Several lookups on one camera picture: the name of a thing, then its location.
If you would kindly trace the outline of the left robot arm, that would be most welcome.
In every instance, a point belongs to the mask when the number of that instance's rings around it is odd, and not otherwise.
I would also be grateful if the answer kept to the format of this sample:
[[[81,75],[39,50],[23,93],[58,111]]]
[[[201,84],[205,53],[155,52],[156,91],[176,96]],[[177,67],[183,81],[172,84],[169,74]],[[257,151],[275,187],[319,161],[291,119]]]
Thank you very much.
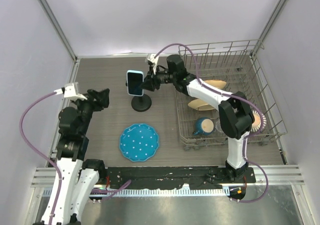
[[[40,225],[79,225],[94,185],[107,177],[105,164],[99,159],[85,159],[89,139],[87,131],[94,112],[110,104],[108,88],[89,89],[73,101],[73,106],[58,115],[60,138],[57,144],[56,175],[49,202]]]

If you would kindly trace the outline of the phone with light blue case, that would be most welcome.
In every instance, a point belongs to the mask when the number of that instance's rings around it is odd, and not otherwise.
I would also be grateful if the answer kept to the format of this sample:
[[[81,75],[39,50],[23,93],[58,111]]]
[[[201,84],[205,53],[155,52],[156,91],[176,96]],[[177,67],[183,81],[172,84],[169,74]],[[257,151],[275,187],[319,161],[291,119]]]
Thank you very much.
[[[131,96],[142,97],[144,95],[141,84],[144,82],[144,73],[139,70],[129,69],[126,72],[127,93]]]

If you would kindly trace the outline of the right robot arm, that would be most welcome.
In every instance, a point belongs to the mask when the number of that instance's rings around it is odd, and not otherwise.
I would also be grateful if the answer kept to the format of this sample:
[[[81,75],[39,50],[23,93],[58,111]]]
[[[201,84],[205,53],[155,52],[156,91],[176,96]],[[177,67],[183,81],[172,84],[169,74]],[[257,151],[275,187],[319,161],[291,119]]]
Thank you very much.
[[[167,57],[167,67],[158,65],[158,58],[152,53],[147,55],[146,62],[149,71],[140,86],[142,89],[153,92],[162,84],[173,84],[177,92],[200,99],[218,111],[221,129],[228,139],[225,175],[233,183],[241,180],[249,167],[245,147],[255,121],[246,96],[216,88],[188,72],[178,54]]]

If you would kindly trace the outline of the black phone stand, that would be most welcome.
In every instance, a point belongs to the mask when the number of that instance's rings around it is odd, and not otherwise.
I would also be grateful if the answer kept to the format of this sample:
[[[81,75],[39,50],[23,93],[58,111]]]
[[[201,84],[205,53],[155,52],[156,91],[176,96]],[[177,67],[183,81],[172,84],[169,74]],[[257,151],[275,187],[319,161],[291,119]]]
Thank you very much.
[[[151,105],[151,98],[147,94],[144,94],[144,92],[143,96],[133,96],[133,98],[131,99],[131,107],[136,112],[146,112],[151,108]]]

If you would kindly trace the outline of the blue polka dot plate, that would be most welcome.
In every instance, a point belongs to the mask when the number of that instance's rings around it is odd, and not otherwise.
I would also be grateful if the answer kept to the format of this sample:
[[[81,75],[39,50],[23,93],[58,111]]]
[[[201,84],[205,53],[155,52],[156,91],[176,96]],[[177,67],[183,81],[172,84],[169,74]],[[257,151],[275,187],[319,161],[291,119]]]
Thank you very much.
[[[134,123],[124,129],[119,138],[119,150],[131,162],[145,162],[160,146],[157,131],[146,123]]]

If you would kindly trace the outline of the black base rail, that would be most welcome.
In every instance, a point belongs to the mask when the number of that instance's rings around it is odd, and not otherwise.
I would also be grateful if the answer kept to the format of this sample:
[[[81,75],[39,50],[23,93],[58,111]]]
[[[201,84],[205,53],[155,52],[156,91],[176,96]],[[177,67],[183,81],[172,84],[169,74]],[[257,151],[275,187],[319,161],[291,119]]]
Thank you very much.
[[[238,177],[219,166],[109,167],[97,184],[119,189],[128,180],[131,190],[180,190],[185,184],[191,190],[205,190],[220,189],[224,184],[254,184],[256,177],[252,167]]]

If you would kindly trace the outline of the beige plate rear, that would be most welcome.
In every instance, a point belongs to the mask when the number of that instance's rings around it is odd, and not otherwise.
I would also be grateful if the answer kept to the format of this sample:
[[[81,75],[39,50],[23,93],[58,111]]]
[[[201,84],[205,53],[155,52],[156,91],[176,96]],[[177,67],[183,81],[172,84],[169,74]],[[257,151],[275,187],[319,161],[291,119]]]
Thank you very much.
[[[220,90],[222,90],[227,85],[227,82],[223,80],[210,79],[210,80],[205,80],[204,82]]]

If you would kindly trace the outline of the beige plate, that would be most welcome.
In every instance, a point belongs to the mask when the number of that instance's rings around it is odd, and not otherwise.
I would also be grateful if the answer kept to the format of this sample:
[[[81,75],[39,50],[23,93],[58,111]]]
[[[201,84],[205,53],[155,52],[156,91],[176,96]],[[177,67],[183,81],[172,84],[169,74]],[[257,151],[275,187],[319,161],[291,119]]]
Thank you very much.
[[[215,108],[201,99],[194,99],[187,104],[190,108],[197,111],[211,111]]]
[[[227,82],[223,80],[210,79],[210,80],[205,80],[204,82],[220,90],[222,90],[227,85]]]

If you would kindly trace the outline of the white ribbed cup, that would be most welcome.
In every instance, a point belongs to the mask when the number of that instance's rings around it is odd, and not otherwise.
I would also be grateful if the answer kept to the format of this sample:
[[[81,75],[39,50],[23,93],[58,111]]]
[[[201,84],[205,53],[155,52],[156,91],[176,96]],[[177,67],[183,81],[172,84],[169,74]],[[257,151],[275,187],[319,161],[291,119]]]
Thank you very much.
[[[267,125],[267,119],[263,114],[262,117],[256,110],[252,111],[254,122],[251,125],[251,132],[256,133],[259,129],[263,130]]]

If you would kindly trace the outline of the clear glass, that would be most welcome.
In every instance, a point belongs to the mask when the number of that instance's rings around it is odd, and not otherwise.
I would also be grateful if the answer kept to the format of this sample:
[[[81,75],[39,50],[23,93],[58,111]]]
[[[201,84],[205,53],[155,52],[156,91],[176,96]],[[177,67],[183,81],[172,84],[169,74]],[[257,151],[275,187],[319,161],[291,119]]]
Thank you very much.
[[[220,122],[220,119],[219,119],[219,118],[215,121],[215,129],[216,129],[219,133],[222,133],[222,132],[223,132],[222,127],[221,127],[221,122]]]

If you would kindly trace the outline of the beige plate front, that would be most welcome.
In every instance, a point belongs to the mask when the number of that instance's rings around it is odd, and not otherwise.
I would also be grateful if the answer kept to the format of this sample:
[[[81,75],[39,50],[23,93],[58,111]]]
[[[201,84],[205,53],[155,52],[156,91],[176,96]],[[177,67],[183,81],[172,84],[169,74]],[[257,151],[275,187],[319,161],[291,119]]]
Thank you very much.
[[[201,99],[194,99],[187,104],[190,108],[197,111],[211,111],[215,108]]]

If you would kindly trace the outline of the blue mug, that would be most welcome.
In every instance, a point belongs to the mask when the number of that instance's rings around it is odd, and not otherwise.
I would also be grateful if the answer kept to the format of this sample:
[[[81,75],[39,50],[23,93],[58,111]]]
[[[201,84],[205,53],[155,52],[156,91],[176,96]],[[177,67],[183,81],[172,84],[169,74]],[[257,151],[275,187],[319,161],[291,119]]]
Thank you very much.
[[[201,117],[196,120],[195,122],[195,130],[193,132],[194,136],[197,135],[210,135],[215,130],[215,124],[214,122],[207,117]]]

